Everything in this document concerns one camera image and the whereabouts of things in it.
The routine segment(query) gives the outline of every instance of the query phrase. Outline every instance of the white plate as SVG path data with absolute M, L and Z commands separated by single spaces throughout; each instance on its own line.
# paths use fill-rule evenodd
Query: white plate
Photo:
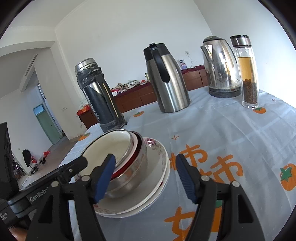
M 121 198 L 103 198 L 97 203 L 95 211 L 103 215 L 127 213 L 140 207 L 159 188 L 163 181 L 168 153 L 164 146 L 152 138 L 143 138 L 147 147 L 148 167 L 143 181 L 131 193 Z
M 136 215 L 138 213 L 143 212 L 144 210 L 146 210 L 147 208 L 149 208 L 158 198 L 159 196 L 162 194 L 163 190 L 165 189 L 165 186 L 167 185 L 169 176 L 170 176 L 170 160 L 167 159 L 168 165 L 167 168 L 165 170 L 165 176 L 163 179 L 163 182 L 161 184 L 161 186 L 156 190 L 156 192 L 153 194 L 152 197 L 149 198 L 149 200 L 147 202 L 145 202 L 144 204 L 142 204 L 140 207 L 137 207 L 127 213 L 122 213 L 122 214 L 116 214 L 116 215 L 106 215 L 106 214 L 100 214 L 101 216 L 107 217 L 107 218 L 127 218 L 133 215 Z

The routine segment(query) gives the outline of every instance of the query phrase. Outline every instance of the bottle cap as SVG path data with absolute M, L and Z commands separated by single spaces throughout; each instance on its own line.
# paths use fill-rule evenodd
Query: bottle cap
M 231 36 L 231 43 L 233 47 L 251 47 L 251 41 L 248 35 Z

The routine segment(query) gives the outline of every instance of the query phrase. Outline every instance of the red plastic bag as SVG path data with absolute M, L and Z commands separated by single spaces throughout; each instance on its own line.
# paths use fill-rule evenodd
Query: red plastic bag
M 46 151 L 46 152 L 44 152 L 44 153 L 43 153 L 43 154 L 44 154 L 44 158 L 47 157 L 49 153 L 51 153 L 51 151 Z
M 31 162 L 32 162 L 32 163 L 37 163 L 37 160 L 35 159 L 34 156 L 31 157 Z

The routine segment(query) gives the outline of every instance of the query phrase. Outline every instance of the thermos carafe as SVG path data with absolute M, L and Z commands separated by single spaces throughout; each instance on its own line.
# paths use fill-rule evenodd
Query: thermos carafe
M 162 112 L 176 112 L 190 104 L 188 91 L 176 60 L 163 43 L 144 49 L 147 72 Z
M 104 79 L 101 67 L 93 58 L 88 58 L 75 66 L 80 89 L 91 106 L 103 132 L 126 125 L 123 114 L 118 110 L 113 95 Z

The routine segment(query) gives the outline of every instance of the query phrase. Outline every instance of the green door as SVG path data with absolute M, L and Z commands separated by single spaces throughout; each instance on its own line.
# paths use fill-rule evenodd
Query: green door
M 52 144 L 56 144 L 63 136 L 56 129 L 52 119 L 46 110 L 41 111 L 36 115 L 45 134 L 48 136 Z

